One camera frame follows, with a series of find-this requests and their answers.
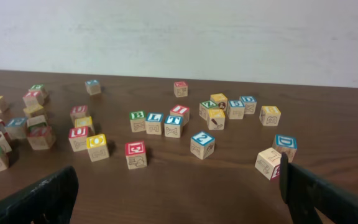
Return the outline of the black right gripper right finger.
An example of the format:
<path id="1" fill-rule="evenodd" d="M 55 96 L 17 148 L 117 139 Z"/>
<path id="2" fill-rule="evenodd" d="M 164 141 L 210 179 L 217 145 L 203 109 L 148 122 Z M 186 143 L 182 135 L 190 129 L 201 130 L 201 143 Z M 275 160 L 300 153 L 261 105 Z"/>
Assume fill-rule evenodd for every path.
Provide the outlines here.
<path id="1" fill-rule="evenodd" d="M 358 197 L 299 165 L 280 159 L 279 186 L 293 223 L 321 223 L 319 210 L 334 223 L 358 223 Z"/>

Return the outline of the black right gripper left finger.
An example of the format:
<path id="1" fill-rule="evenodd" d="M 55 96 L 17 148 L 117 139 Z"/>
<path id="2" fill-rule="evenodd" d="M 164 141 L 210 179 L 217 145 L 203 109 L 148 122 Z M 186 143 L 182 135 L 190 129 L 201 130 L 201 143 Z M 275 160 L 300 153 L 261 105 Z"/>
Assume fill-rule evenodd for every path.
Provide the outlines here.
<path id="1" fill-rule="evenodd" d="M 69 223 L 78 194 L 67 166 L 0 200 L 0 223 Z"/>

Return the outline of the yellow O block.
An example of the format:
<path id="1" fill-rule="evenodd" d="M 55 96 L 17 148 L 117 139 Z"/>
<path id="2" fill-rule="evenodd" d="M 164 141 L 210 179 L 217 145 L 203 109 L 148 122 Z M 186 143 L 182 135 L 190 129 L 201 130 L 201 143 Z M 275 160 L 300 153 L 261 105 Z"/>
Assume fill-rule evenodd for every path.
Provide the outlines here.
<path id="1" fill-rule="evenodd" d="M 89 158 L 92 162 L 107 159 L 109 157 L 105 134 L 87 137 L 86 147 L 88 150 Z"/>

